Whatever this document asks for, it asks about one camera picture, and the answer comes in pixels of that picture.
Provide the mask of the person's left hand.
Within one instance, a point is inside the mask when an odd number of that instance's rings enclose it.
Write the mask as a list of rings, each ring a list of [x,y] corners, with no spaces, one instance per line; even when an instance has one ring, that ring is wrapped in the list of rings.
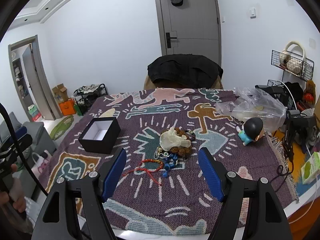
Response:
[[[12,176],[16,171],[17,165],[12,164],[10,170],[7,169],[1,178],[1,207],[11,204],[16,211],[23,213],[26,202],[20,180]]]

